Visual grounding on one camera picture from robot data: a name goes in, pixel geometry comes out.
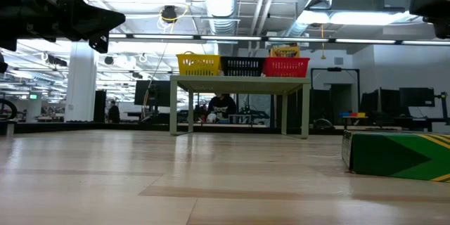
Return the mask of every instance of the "red basket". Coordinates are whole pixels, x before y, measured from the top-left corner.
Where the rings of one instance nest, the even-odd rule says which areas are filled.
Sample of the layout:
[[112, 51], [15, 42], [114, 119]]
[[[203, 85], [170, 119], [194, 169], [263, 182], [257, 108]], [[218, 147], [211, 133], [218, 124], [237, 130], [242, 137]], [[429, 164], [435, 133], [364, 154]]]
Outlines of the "red basket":
[[264, 65], [267, 77], [306, 77], [309, 58], [268, 57]]

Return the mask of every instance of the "wooden floor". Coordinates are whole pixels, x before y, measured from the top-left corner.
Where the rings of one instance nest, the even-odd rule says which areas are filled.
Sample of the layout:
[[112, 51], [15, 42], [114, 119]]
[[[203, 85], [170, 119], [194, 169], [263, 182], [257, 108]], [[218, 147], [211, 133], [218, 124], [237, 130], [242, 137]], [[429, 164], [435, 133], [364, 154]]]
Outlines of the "wooden floor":
[[339, 136], [24, 134], [0, 139], [9, 224], [449, 225], [450, 184], [349, 174]]

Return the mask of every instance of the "pillar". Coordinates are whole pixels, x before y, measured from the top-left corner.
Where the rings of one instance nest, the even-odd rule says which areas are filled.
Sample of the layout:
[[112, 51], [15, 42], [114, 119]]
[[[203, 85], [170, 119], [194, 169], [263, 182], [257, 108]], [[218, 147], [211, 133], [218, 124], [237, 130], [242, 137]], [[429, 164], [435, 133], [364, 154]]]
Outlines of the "pillar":
[[37, 122], [36, 117], [41, 115], [42, 92], [31, 91], [28, 96], [27, 123]]
[[94, 120], [97, 53], [87, 42], [72, 42], [64, 120]]

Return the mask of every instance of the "black basket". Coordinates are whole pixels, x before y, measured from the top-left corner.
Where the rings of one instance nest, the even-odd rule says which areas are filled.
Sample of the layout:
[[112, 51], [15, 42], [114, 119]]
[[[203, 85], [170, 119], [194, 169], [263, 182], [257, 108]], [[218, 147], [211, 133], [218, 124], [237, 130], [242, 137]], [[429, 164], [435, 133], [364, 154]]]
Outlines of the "black basket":
[[221, 67], [226, 76], [261, 77], [266, 58], [230, 57], [220, 58]]

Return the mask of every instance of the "person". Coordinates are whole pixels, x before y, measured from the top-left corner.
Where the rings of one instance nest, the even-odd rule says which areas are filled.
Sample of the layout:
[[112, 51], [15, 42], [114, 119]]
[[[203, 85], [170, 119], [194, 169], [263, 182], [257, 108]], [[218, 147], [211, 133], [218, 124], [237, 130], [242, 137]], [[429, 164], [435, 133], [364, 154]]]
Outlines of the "person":
[[115, 105], [115, 101], [111, 101], [111, 106], [108, 111], [108, 122], [109, 123], [120, 123], [120, 111], [119, 107]]
[[208, 105], [208, 118], [210, 119], [208, 121], [211, 122], [216, 122], [220, 119], [227, 120], [229, 115], [235, 113], [236, 103], [234, 103], [230, 94], [216, 94]]

